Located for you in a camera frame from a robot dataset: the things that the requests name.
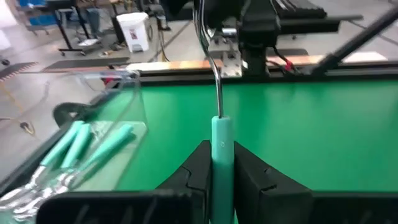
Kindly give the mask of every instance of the concrete floor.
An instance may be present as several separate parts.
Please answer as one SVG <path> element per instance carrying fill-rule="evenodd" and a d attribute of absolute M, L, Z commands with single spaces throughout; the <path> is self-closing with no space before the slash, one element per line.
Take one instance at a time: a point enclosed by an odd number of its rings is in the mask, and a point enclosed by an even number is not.
<path fill-rule="evenodd" d="M 313 2 L 325 7 L 330 14 L 362 14 L 364 20 L 358 21 L 357 24 L 343 22 L 339 33 L 335 34 L 299 35 L 297 40 L 292 40 L 290 36 L 281 37 L 278 42 L 278 48 L 305 49 L 310 55 L 327 54 L 350 40 L 350 38 L 362 31 L 362 27 L 370 25 L 372 21 L 392 7 L 391 4 L 384 0 L 313 0 Z M 110 26 L 109 20 L 106 18 L 102 22 L 104 29 Z M 187 23 L 190 22 L 171 22 L 172 32 L 165 33 L 165 41 L 168 42 Z M 57 49 L 64 48 L 65 43 L 57 29 L 50 29 L 50 35 L 39 32 L 38 36 L 27 32 L 23 26 L 10 27 L 4 31 L 9 37 L 12 47 L 1 53 L 11 63 L 39 62 L 37 66 L 29 70 L 30 72 L 39 72 L 59 60 L 99 58 L 98 54 L 103 51 L 103 49 L 97 50 L 86 57 L 70 52 L 67 53 L 66 57 L 62 57 Z M 392 26 L 382 34 L 382 37 L 376 37 L 359 51 L 377 52 L 389 60 L 396 60 L 398 59 L 398 54 L 396 53 L 398 51 L 397 34 L 398 26 Z M 146 52 L 130 54 L 128 50 L 124 49 L 113 53 L 110 57 L 130 57 L 129 62 L 147 62 L 159 50 L 156 32 L 154 36 L 154 40 L 150 43 L 150 50 Z M 106 43 L 112 43 L 115 40 L 116 37 L 114 35 L 109 35 L 104 39 Z M 213 50 L 227 48 L 228 46 L 226 45 L 211 46 Z M 169 44 L 165 52 L 170 60 L 201 60 L 204 58 L 192 23 L 182 30 L 181 34 Z M 44 97 L 46 82 L 57 76 L 60 76 L 60 74 L 25 73 L 6 80 L 4 84 L 17 101 L 24 105 L 24 110 L 28 111 Z M 0 151 L 2 164 L 0 182 L 21 162 L 26 160 L 37 146 L 58 129 L 51 113 L 56 104 L 63 101 L 87 103 L 90 100 L 92 97 L 90 93 L 82 97 L 81 93 L 78 94 L 79 92 L 75 91 L 74 85 L 75 81 L 70 80 L 64 80 L 62 83 L 58 82 L 51 87 L 51 96 L 47 98 L 44 104 L 40 105 L 41 109 L 33 110 L 28 114 L 28 119 L 32 120 L 35 126 L 36 137 L 22 132 L 16 123 L 0 121 L 0 142 L 3 145 Z M 16 117 L 19 115 L 18 109 L 3 92 L 0 92 L 0 108 L 0 117 Z"/>

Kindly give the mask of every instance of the teal handle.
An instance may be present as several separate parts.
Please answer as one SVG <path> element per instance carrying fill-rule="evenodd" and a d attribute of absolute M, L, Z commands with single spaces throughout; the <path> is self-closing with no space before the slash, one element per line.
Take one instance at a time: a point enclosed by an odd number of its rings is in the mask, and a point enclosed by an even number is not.
<path fill-rule="evenodd" d="M 97 148 L 93 155 L 85 161 L 79 168 L 78 171 L 83 171 L 91 166 L 95 161 L 101 157 L 109 154 L 113 149 L 125 141 L 131 134 L 132 126 L 130 124 L 124 124 L 117 133 L 111 135 Z"/>
<path fill-rule="evenodd" d="M 51 151 L 44 157 L 40 165 L 41 166 L 50 165 L 50 163 L 70 145 L 70 143 L 75 138 L 78 130 L 83 124 L 84 124 L 83 121 L 73 122 L 67 133 L 61 138 L 61 140 L 59 140 L 56 143 L 56 145 L 51 149 Z"/>
<path fill-rule="evenodd" d="M 214 117 L 211 120 L 211 159 L 211 223 L 233 224 L 234 139 L 231 118 Z"/>
<path fill-rule="evenodd" d="M 72 146 L 70 146 L 67 155 L 63 159 L 63 162 L 61 164 L 62 170 L 69 169 L 75 164 L 77 157 L 80 155 L 83 148 L 87 145 L 89 139 L 90 124 L 83 124 L 79 132 L 77 133 L 77 136 L 72 143 Z"/>

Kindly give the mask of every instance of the green table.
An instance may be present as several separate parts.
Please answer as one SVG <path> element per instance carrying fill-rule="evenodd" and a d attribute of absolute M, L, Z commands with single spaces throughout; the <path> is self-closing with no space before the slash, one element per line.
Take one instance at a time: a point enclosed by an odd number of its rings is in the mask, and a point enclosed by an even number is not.
<path fill-rule="evenodd" d="M 223 91 L 235 140 L 285 175 L 313 190 L 398 190 L 397 81 L 225 85 Z M 141 92 L 148 132 L 116 190 L 156 188 L 211 136 L 215 86 Z M 109 101 L 98 118 L 117 113 L 125 96 Z"/>

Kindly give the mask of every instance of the clear plastic container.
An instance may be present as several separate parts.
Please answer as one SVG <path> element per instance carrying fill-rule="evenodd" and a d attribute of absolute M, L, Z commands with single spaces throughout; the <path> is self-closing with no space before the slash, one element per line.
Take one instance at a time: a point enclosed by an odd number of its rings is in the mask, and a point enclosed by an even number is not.
<path fill-rule="evenodd" d="M 105 86 L 101 80 L 104 78 L 115 81 Z M 0 118 L 12 118 L 0 121 L 0 142 L 6 150 L 2 152 L 1 167 L 4 173 L 11 174 L 0 177 L 1 195 L 29 181 L 73 120 L 90 123 L 93 136 L 76 167 L 123 124 L 133 125 L 134 138 L 82 172 L 79 184 L 72 190 L 113 190 L 147 132 L 137 72 L 53 74 L 47 79 L 32 79 L 28 88 L 13 90 L 7 85 L 1 88 L 0 107 L 7 109 L 0 111 Z M 23 122 L 34 133 L 23 130 L 20 126 Z M 60 174 L 58 168 L 64 155 L 44 174 L 44 182 L 51 182 Z"/>

